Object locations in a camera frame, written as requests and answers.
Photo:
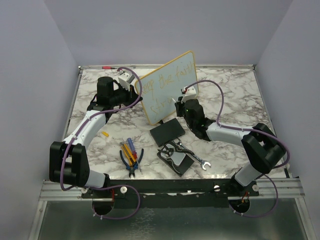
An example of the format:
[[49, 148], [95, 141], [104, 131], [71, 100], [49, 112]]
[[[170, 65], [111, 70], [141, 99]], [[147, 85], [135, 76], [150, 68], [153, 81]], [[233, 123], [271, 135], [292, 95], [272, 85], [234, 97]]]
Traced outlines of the yellow marker cap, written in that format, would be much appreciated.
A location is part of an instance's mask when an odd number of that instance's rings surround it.
[[108, 134], [107, 132], [102, 131], [101, 133], [102, 133], [105, 137], [109, 137], [109, 134]]

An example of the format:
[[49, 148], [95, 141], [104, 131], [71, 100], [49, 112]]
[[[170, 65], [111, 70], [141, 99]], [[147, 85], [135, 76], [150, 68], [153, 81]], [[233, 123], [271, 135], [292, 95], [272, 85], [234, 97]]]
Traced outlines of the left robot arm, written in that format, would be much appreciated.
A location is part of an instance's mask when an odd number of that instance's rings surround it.
[[55, 141], [49, 150], [49, 180], [59, 183], [64, 191], [72, 187], [89, 187], [97, 196], [106, 197], [111, 190], [106, 173], [90, 169], [87, 149], [98, 131], [113, 113], [133, 107], [143, 98], [132, 86], [133, 74], [123, 72], [117, 79], [100, 77], [97, 93], [83, 120], [63, 141]]

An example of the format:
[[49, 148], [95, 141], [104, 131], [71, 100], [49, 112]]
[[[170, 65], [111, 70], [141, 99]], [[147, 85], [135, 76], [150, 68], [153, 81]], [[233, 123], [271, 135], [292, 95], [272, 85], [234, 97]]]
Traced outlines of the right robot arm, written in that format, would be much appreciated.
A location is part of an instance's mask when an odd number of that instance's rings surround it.
[[203, 107], [197, 99], [185, 102], [182, 97], [174, 103], [178, 117], [184, 118], [191, 132], [201, 140], [225, 142], [243, 147], [249, 162], [232, 176], [229, 189], [240, 196], [248, 185], [263, 174], [268, 174], [287, 153], [285, 146], [277, 140], [263, 123], [252, 128], [221, 126], [217, 120], [205, 117]]

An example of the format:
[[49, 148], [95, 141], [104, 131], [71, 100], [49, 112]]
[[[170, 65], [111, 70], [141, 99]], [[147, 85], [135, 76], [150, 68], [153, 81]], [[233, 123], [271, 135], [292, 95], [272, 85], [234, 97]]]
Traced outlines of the yellow framed whiteboard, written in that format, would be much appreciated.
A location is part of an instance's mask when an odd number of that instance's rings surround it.
[[181, 89], [198, 81], [195, 56], [192, 51], [176, 57], [141, 79], [142, 86], [135, 83], [141, 93], [142, 107], [150, 125], [167, 118], [176, 111], [173, 100], [181, 95]]

